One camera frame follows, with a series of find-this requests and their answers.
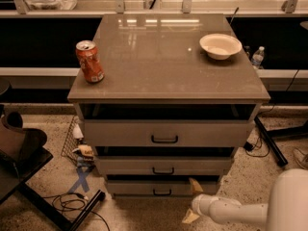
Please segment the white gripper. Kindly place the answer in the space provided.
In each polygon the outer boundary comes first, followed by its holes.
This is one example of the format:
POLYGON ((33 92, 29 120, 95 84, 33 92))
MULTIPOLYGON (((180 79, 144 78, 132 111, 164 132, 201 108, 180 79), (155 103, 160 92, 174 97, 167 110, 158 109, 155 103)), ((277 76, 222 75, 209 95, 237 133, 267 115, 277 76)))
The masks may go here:
POLYGON ((236 199, 205 194, 201 185, 194 178, 190 178, 189 181, 192 193, 197 194, 197 196, 192 199, 191 208, 187 210, 182 219, 182 222, 185 224, 196 221, 199 216, 218 217, 224 214, 227 208, 241 205, 236 199))

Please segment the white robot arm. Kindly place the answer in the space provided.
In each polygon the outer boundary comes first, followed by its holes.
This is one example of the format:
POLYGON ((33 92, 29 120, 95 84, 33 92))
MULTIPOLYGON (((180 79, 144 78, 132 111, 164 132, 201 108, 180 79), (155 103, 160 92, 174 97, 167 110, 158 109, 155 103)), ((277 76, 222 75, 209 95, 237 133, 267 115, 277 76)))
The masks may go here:
POLYGON ((266 231, 308 231, 308 171, 293 168, 275 180, 269 202, 241 204, 236 199, 206 194, 201 185, 190 178, 191 207, 182 222, 192 223, 209 217, 218 224, 246 223, 264 225, 266 231))

